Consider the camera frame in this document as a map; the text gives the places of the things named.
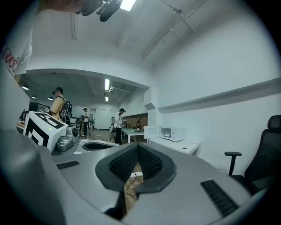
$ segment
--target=ceiling light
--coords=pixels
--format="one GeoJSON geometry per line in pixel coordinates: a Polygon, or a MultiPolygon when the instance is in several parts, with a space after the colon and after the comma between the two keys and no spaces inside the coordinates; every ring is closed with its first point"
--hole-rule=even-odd
{"type": "Polygon", "coordinates": [[[105,79],[105,89],[109,90],[109,79],[105,79]]]}
{"type": "Polygon", "coordinates": [[[123,0],[120,9],[130,11],[136,0],[123,0]]]}
{"type": "Polygon", "coordinates": [[[28,86],[27,85],[22,85],[22,88],[25,90],[28,90],[28,86]]]}

